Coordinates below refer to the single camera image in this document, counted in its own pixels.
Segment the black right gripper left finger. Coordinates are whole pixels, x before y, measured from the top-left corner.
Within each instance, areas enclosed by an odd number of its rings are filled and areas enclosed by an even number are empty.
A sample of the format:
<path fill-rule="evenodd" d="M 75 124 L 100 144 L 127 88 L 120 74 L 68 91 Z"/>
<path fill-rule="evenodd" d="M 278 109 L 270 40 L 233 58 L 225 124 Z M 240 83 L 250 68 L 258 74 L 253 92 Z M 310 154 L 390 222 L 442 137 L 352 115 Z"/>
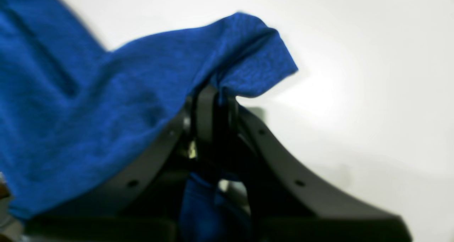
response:
<path fill-rule="evenodd" d="M 191 172 L 209 170 L 218 91 L 206 85 L 139 157 L 94 190 L 29 221 L 26 242 L 176 242 Z"/>

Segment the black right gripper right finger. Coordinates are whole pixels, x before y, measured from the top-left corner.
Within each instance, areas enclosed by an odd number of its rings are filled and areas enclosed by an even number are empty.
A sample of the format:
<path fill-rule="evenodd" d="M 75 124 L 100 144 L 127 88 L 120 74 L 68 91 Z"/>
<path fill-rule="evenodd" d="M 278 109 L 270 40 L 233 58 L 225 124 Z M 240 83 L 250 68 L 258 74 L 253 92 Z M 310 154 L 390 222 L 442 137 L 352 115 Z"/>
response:
<path fill-rule="evenodd" d="M 244 183 L 256 242 L 410 242 L 403 219 L 329 184 L 253 113 L 227 98 L 232 167 Z"/>

